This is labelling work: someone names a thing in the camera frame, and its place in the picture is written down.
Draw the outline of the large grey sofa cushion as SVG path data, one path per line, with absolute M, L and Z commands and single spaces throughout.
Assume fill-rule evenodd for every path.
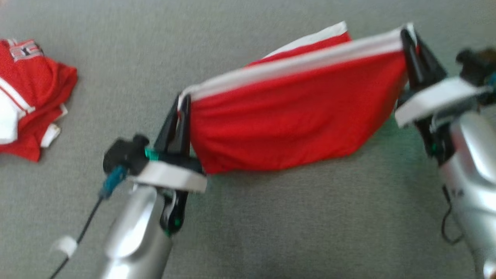
M 118 137 L 154 141 L 175 95 L 346 21 L 354 39 L 413 22 L 445 69 L 496 46 L 496 0 L 5 0 L 0 37 L 77 67 L 39 163 L 0 154 L 0 279 L 48 279 L 78 237 Z M 441 238 L 436 163 L 394 118 L 350 157 L 213 176 L 188 198 L 165 279 L 474 279 Z

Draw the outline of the red shirt white sleeves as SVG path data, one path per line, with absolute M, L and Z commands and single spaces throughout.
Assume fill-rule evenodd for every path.
M 359 150 L 407 82 L 401 32 L 353 40 L 344 21 L 179 95 L 205 171 L 275 171 Z

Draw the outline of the red mesh jersey with label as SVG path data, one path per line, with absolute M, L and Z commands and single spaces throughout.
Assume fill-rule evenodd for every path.
M 0 38 L 0 154 L 39 161 L 61 133 L 56 122 L 77 82 L 76 68 L 46 56 L 34 40 Z

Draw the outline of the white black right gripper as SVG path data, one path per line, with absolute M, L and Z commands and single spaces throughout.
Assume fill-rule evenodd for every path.
M 427 88 L 399 104 L 394 118 L 400 128 L 414 125 L 427 155 L 442 165 L 454 154 L 450 125 L 464 113 L 478 111 L 478 97 L 485 94 L 485 87 L 460 77 L 445 79 L 448 73 L 419 35 L 417 46 L 407 29 L 400 36 L 410 89 Z

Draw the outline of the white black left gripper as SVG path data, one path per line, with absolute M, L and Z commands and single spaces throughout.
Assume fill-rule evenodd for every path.
M 155 187 L 166 198 L 160 226 L 168 236 L 178 233 L 184 224 L 188 194 L 205 193 L 207 189 L 207 177 L 200 161 L 189 156 L 190 145 L 191 96 L 180 99 L 177 96 L 154 143 L 154 150 L 144 152 L 147 165 L 140 174 L 130 176 L 135 185 Z

